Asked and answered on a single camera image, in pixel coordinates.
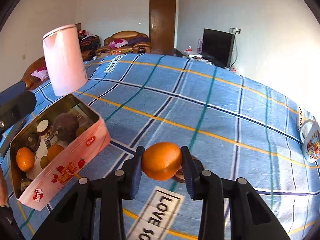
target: black flat screen tv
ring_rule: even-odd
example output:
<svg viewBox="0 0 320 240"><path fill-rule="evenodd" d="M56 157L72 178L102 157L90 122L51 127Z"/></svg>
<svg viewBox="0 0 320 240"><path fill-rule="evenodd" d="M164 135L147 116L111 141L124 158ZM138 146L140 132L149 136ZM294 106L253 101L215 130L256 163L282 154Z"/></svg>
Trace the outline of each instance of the black flat screen tv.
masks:
<svg viewBox="0 0 320 240"><path fill-rule="evenodd" d="M218 67L230 67L234 40L232 33L204 29L202 57Z"/></svg>

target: pink box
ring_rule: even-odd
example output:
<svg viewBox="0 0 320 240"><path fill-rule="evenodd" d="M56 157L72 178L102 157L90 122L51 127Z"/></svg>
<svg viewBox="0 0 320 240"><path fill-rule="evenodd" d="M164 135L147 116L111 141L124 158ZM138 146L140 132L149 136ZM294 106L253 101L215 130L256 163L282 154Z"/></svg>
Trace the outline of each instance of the pink box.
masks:
<svg viewBox="0 0 320 240"><path fill-rule="evenodd" d="M27 175L16 163L17 150L25 147L26 137L30 133L36 133L36 127L43 119L53 123L59 114L69 112L75 106L79 107L93 124L65 147L21 193L20 183ZM109 143L110 135L100 114L71 94L60 98L21 130L10 144L11 175L17 200L30 208L42 210L61 188Z"/></svg>

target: brown wooden door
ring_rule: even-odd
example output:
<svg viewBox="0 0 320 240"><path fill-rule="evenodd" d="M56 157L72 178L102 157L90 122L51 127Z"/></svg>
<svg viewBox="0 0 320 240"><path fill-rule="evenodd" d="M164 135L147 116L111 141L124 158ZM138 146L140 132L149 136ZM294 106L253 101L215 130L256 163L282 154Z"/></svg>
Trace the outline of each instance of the brown wooden door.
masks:
<svg viewBox="0 0 320 240"><path fill-rule="evenodd" d="M150 0L149 36L153 51L172 51L176 0Z"/></svg>

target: orange fruit held by gripper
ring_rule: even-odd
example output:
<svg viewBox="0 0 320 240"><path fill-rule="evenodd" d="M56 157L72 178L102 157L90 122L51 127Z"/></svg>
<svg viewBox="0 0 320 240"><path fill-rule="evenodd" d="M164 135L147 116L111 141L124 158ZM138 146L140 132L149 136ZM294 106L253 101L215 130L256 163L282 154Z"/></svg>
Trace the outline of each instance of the orange fruit held by gripper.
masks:
<svg viewBox="0 0 320 240"><path fill-rule="evenodd" d="M63 151L63 147L59 144L54 144L48 149L48 161L51 162L60 152Z"/></svg>
<svg viewBox="0 0 320 240"><path fill-rule="evenodd" d="M167 180L173 177L182 163L178 145L159 142L150 146L142 155L142 170L151 179Z"/></svg>
<svg viewBox="0 0 320 240"><path fill-rule="evenodd" d="M20 148L17 151L16 162L20 170L29 171L35 163L35 154L27 147Z"/></svg>

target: pink tin box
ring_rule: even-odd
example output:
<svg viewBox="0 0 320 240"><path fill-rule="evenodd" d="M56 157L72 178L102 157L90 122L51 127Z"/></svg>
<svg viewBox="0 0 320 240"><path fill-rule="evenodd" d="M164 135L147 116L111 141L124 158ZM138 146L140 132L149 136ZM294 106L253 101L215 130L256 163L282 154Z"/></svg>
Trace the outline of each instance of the pink tin box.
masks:
<svg viewBox="0 0 320 240"><path fill-rule="evenodd" d="M73 140L69 145L62 141L51 143L60 144L64 150L60 152L44 169L40 166L42 155L47 154L47 142L41 139L36 151L36 160L32 170L23 172L16 163L17 151L26 146L26 138L30 133L37 133L38 124L47 119L53 123L61 113L69 112L77 116L81 126L87 130ZM10 144L11 175L14 194L22 204L35 210L42 210L47 203L76 175L89 161L110 143L110 135L102 117L91 107L77 97L68 94L60 98L44 112L36 116ZM21 192L21 180L29 178L32 182Z"/></svg>

